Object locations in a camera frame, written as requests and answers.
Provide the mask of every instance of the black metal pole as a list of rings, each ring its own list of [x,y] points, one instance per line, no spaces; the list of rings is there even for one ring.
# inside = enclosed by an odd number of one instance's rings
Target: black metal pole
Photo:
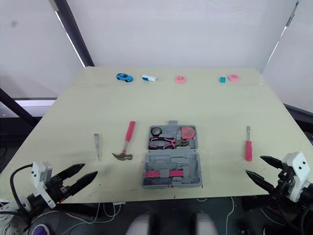
[[[23,109],[14,99],[12,99],[7,93],[0,88],[0,101],[12,110],[20,118],[24,119],[29,125],[35,127],[38,124],[38,120]]]
[[[84,39],[66,0],[54,0],[60,20],[85,66],[94,66]]]

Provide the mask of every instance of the black cable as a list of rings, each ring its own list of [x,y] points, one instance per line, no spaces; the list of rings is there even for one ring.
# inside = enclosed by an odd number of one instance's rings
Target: black cable
[[[288,222],[288,224],[294,229],[296,230],[297,232],[300,232],[299,228],[297,228],[294,224],[292,224],[288,218],[286,217],[285,215],[285,212],[283,211],[282,207],[278,204],[278,209],[279,209],[279,212],[282,214],[282,217]]]
[[[23,170],[23,169],[25,169],[25,168],[32,167],[32,166],[33,166],[33,164],[29,164],[29,165],[22,166],[22,167],[18,168],[16,171],[14,171],[14,172],[12,173],[11,177],[10,177],[10,186],[11,186],[11,190],[12,190],[12,194],[13,194],[13,197],[14,197],[14,199],[15,199],[15,202],[16,202],[16,204],[19,206],[19,208],[21,209],[22,213],[27,216],[28,220],[30,220],[29,215],[28,215],[26,209],[24,208],[24,206],[21,204],[21,201],[19,200],[19,197],[18,197],[18,195],[17,195],[17,193],[16,193],[16,190],[15,190],[15,187],[14,187],[14,176],[15,176],[15,174],[18,173],[20,170]]]
[[[3,158],[6,155],[6,152],[8,151],[8,147],[7,146],[2,146],[1,148],[4,148],[5,151],[4,153],[1,155],[0,159]]]
[[[313,210],[313,204],[309,205],[308,207],[305,208],[305,210],[303,211],[302,215],[301,215],[301,219],[300,219],[300,231],[301,231],[301,235],[304,235],[304,219],[307,216],[308,212],[310,210]]]
[[[23,216],[22,215],[20,215],[19,213],[17,213],[17,212],[14,212],[14,211],[0,211],[0,214],[11,214],[11,215],[16,215],[16,216],[18,216],[18,217],[22,217],[23,218]]]

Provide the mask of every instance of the hammer head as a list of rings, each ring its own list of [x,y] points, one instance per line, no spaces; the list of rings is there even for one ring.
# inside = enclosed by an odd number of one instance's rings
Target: hammer head
[[[120,161],[124,161],[124,160],[132,160],[133,159],[133,155],[132,154],[125,154],[125,153],[121,153],[119,155],[116,155],[114,153],[112,153],[113,156],[115,156],[116,159],[120,160]]]

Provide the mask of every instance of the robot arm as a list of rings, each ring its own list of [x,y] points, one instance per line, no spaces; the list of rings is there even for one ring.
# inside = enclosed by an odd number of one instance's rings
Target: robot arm
[[[313,203],[313,184],[308,181],[310,167],[303,153],[287,154],[283,160],[270,156],[261,156],[269,165],[282,169],[278,174],[278,184],[274,188],[259,174],[246,170],[248,176],[261,188],[275,198],[287,197],[293,202]]]
[[[75,195],[89,185],[97,175],[97,171],[84,175],[72,186],[63,186],[63,180],[77,174],[85,164],[75,164],[62,172],[52,175],[52,166],[47,162],[34,162],[31,171],[31,180],[36,192],[26,198],[19,197],[24,210],[14,201],[0,208],[0,234],[22,234],[27,227],[23,220],[25,212],[30,218],[39,215],[47,207],[54,208],[58,203]]]

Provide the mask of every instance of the hammer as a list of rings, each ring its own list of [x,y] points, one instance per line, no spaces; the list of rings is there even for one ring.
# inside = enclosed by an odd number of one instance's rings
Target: hammer
[[[133,135],[133,132],[134,132],[135,124],[136,124],[135,121],[130,121],[130,122],[129,122],[128,130],[127,130],[126,137],[125,137],[125,146],[124,146],[124,148],[123,148],[122,153],[119,154],[119,155],[116,155],[116,154],[112,153],[113,156],[115,156],[116,159],[121,160],[121,161],[124,161],[124,160],[126,160],[126,159],[127,159],[127,160],[133,159],[133,155],[132,155],[132,154],[126,155],[126,148],[127,148],[128,142],[129,142],[129,141],[131,140],[131,138],[132,138],[132,135]]]

